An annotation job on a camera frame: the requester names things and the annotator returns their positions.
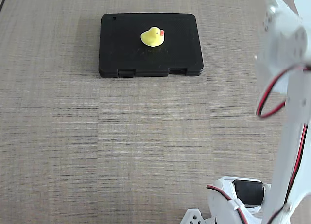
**white robotic arm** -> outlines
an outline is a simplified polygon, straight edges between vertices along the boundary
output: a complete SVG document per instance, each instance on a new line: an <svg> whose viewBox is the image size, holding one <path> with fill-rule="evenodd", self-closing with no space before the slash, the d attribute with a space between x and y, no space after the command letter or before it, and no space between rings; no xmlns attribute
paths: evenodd
<svg viewBox="0 0 311 224"><path fill-rule="evenodd" d="M283 105L287 114L272 184L223 177L207 186L212 217L204 220L198 209L189 209L181 224L290 224L294 210L311 193L311 29L282 0L267 0L262 31L255 57L258 82L271 83L257 115L267 117ZM286 93L286 101L261 114L272 89Z"/></svg>

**yellow rubber duck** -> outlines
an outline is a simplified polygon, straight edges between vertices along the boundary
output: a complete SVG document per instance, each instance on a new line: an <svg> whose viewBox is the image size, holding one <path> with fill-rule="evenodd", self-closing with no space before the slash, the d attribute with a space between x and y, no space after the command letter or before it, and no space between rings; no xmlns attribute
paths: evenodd
<svg viewBox="0 0 311 224"><path fill-rule="evenodd" d="M140 35L140 39L147 46L160 46L164 42L164 30L160 30L156 26L151 27L148 31Z"/></svg>

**table surface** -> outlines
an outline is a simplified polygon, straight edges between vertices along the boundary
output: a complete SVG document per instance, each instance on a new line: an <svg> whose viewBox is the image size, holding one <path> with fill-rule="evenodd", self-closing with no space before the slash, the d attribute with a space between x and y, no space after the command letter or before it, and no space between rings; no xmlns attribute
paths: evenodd
<svg viewBox="0 0 311 224"><path fill-rule="evenodd" d="M254 115L259 3L6 0L0 223L179 223L188 208L209 216L221 176L270 182L284 113ZM101 17L125 12L195 14L203 74L100 78Z"/></svg>

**black wire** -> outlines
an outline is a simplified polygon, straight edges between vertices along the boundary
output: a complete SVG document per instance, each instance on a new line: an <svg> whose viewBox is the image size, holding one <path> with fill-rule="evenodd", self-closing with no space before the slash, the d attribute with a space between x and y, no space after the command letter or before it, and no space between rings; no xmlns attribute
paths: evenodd
<svg viewBox="0 0 311 224"><path fill-rule="evenodd" d="M285 197L285 200L284 200L284 204L282 206L282 208L280 208L275 214L272 215L272 217L269 219L269 221L267 222L267 224L271 224L272 221L278 216L278 214L283 210L283 207L285 206L285 204L287 203L287 200L288 200L288 197L289 197L289 194L292 190L292 187L293 187L293 184L294 184L294 181L296 179L296 176L298 174L298 171L299 171L299 167L300 167L300 164L301 164L301 160L302 160L302 155L303 155L303 150L304 150L304 147L305 147L305 141L306 141L306 136L307 136L307 130L308 130L308 126L306 125L306 130L304 131L304 136L303 136L303 142L302 142L302 149L301 149L301 156L299 158L299 161L298 161L298 167L297 167L297 170L294 172L293 174L293 181L292 183L289 183L288 185L288 188L287 188L287 193L286 193L286 197Z"/></svg>
<svg viewBox="0 0 311 224"><path fill-rule="evenodd" d="M298 161L298 167L297 167L297 170L294 172L294 174L292 175L293 177L293 180L292 182L288 185L288 188L287 188L287 192L286 192L286 196L285 196L285 201L284 201L284 204L287 203L287 200L288 200L288 197L290 195L290 191L293 187L293 184L294 184L294 181L296 179L296 176L298 174L298 171L299 171L299 168L300 168L300 164L301 164L301 160L302 160L302 155L303 155L303 150L305 148L305 141L306 141L306 136L307 136L307 130L308 130L308 126L306 125L306 130L304 131L304 136L303 136L303 139L302 139L302 149L301 149L301 156L299 158L299 161Z"/></svg>
<svg viewBox="0 0 311 224"><path fill-rule="evenodd" d="M1 2L1 4L0 4L0 13L1 13L1 9L2 9L2 7L3 7L3 5L4 5L4 2L5 2L5 0L2 0L2 2Z"/></svg>
<svg viewBox="0 0 311 224"><path fill-rule="evenodd" d="M231 201L231 200L232 200L232 198L230 198L229 195L228 195L227 193L225 193L223 190L221 190L221 189L219 189L219 188L217 188L217 187L207 185L206 188L218 192L218 193L221 194L227 201ZM246 221L246 218L245 218L245 216L244 216L244 214L243 214L243 212L242 212L242 210L239 208L239 209L237 209L237 212L238 212L238 214L239 214L239 217L240 217L240 219L241 219L241 222L242 222L243 224L248 224L247 221Z"/></svg>

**red wire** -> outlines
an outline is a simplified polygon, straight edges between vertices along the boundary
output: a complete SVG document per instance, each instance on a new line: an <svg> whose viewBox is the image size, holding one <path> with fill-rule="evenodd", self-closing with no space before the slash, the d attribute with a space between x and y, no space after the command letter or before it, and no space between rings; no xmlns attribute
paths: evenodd
<svg viewBox="0 0 311 224"><path fill-rule="evenodd" d="M241 218L241 220L242 220L242 223L243 223L243 224L247 224L247 220L246 220L246 218L245 218L245 216L244 216L242 210L241 210L240 208L238 208L237 211L238 211L239 216L240 216L240 218Z"/></svg>
<svg viewBox="0 0 311 224"><path fill-rule="evenodd" d="M227 193L225 193L225 191L219 189L218 187L215 187L215 186L212 186L212 185L207 185L206 188L219 192L227 201L231 201L232 200L232 198ZM247 220L246 220L242 210L240 208L238 208L237 212L239 214L239 217L241 218L242 223L243 224L248 224L248 222L247 222Z"/></svg>
<svg viewBox="0 0 311 224"><path fill-rule="evenodd" d="M276 112L278 112L282 107L285 106L285 100L283 102L281 102L278 106L276 106L272 111L269 111L268 113L266 114L261 114L262 110L263 110L263 107L274 87L274 85L278 82L278 80L287 72L293 70L293 69L298 69L300 67L297 67L297 66L291 66L285 70L283 70L279 75L277 75L273 81L269 84L269 86L267 87L267 89L265 90L263 96L262 96L262 99L260 100L259 104L258 104L258 107L257 107L257 110L256 110L256 115L259 116L260 118L266 118L266 117L269 117L273 114L275 114Z"/></svg>
<svg viewBox="0 0 311 224"><path fill-rule="evenodd" d="M227 199L227 201L231 201L232 200L232 198L227 193L225 193L223 190L221 190L218 187L215 187L215 186L212 186L212 185L207 185L206 188L219 192L223 197L225 197Z"/></svg>
<svg viewBox="0 0 311 224"><path fill-rule="evenodd" d="M300 140L300 146L299 146L299 151L298 151L298 155L297 155L297 160L296 160L295 167L294 167L294 170L293 170L293 174L291 176L291 179L290 179L290 182L289 182L289 185L288 185L288 188L287 188L287 193L286 193L284 204L287 203L287 199L288 199L289 193L290 193L290 191L292 189L294 180L296 178L296 175L297 175L299 167L300 167L300 163L301 163L301 159L302 159L302 153L303 153L303 149L304 149L304 146L305 146L305 139L306 139L307 129L308 129L308 125L305 124L303 126L303 131L302 131L302 135L301 135L301 140Z"/></svg>
<svg viewBox="0 0 311 224"><path fill-rule="evenodd" d="M295 178L297 176L297 173L298 173L298 170L299 170L299 167L300 167L300 163L301 163L301 159L302 159L302 154L303 154L303 149L304 149L305 141L306 141L307 129L308 129L308 125L305 124L304 127L303 127L302 135L301 135L301 140L300 140L300 146L299 146L299 151L298 151L298 155L297 155L297 160L296 160L296 163L295 163L295 166L294 166L294 170L293 170L292 176L290 178L290 182L288 184L288 188L287 188L284 204L283 204L281 209L279 209L276 213L274 213L272 215L272 217L269 219L267 224L271 224L272 223L272 221L283 210L284 205L287 203L287 199L289 197L289 194L291 192L292 186L294 184L294 180L295 180Z"/></svg>

